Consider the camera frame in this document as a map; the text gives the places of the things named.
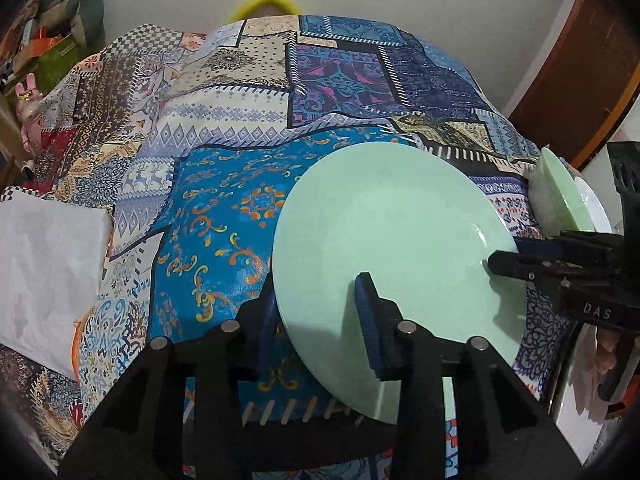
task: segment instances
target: patchwork tablecloth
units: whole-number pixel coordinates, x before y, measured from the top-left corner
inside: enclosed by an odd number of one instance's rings
[[[256,297],[296,179],[322,156],[372,140],[448,160],[514,235],[541,236],[527,201],[538,149],[460,63],[385,23],[327,16],[232,23],[185,61],[123,179],[111,261],[82,327],[84,418],[149,338],[201,336]],[[565,329],[529,289],[514,368],[535,396]],[[189,384],[187,421],[193,396]],[[306,370],[284,330],[268,373],[242,384],[240,396],[244,420],[286,423],[344,408]],[[454,474],[455,421],[446,430]],[[295,475],[367,478],[375,468],[383,478],[389,463],[380,455]]]
[[[42,101],[44,150],[36,179],[6,189],[0,202],[28,192],[113,212],[123,176],[158,114],[160,94],[203,40],[143,25],[77,64]],[[0,345],[0,394],[55,468],[81,427],[78,383]]]
[[[278,16],[233,23],[206,39],[145,25],[77,65],[43,104],[50,143],[37,189],[50,200],[108,208],[115,221],[100,297],[79,323],[82,402],[73,381],[61,386],[53,372],[1,349],[8,357],[0,355],[0,380],[17,392],[54,459],[149,338],[198,337],[257,295],[291,187],[335,150],[372,140],[428,150],[467,174],[514,235],[540,236],[527,202],[537,148],[463,65],[385,23]],[[535,396],[565,330],[529,289],[514,369]],[[30,379],[42,375],[38,385]],[[188,423],[193,393],[189,384]],[[241,402],[245,420],[286,422],[344,408],[306,370],[284,330],[270,371],[242,386]],[[455,421],[445,429],[451,475]],[[386,453],[258,476],[386,478],[389,465]]]

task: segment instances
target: ceramic plate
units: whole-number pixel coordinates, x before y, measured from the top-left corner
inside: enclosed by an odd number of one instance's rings
[[[529,180],[529,203],[545,236],[595,230],[571,174],[548,148],[542,148]]]
[[[612,233],[613,229],[611,229],[607,213],[604,211],[604,208],[600,203],[600,200],[598,200],[594,190],[591,189],[589,184],[579,176],[575,177],[574,182],[578,188],[578,192],[580,192],[584,205],[587,206],[589,215],[591,216],[591,221],[593,222],[596,231],[599,233]]]
[[[338,400],[395,423],[400,385],[370,370],[353,281],[370,272],[383,298],[436,336],[484,335],[511,363],[526,313],[523,282],[483,261],[516,251],[478,187],[416,148],[367,142],[316,162],[293,187],[273,245],[280,315],[304,364]],[[447,418],[453,400],[446,393]]]

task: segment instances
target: wooden door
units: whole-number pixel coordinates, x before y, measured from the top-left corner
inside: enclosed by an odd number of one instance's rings
[[[527,139],[583,166],[633,97],[639,60],[639,41],[607,0],[576,0],[510,120]]]

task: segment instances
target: plush toy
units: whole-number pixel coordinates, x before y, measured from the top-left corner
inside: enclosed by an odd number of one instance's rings
[[[42,126],[40,125],[42,92],[36,88],[36,76],[33,73],[27,75],[26,82],[26,90],[22,83],[15,86],[15,93],[18,95],[15,114],[22,123],[20,130],[22,146],[27,152],[38,155],[42,148]]]
[[[296,14],[303,14],[303,12],[293,0],[247,0],[236,9],[229,23],[263,16]]]

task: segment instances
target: figurine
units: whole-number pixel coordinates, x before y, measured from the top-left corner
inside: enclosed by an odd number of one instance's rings
[[[33,73],[27,75],[26,82],[26,90],[22,83],[15,86],[15,93],[18,96],[15,114],[22,123],[20,130],[22,146],[27,152],[38,155],[42,148],[42,126],[40,124],[42,92],[36,88],[36,76]]]

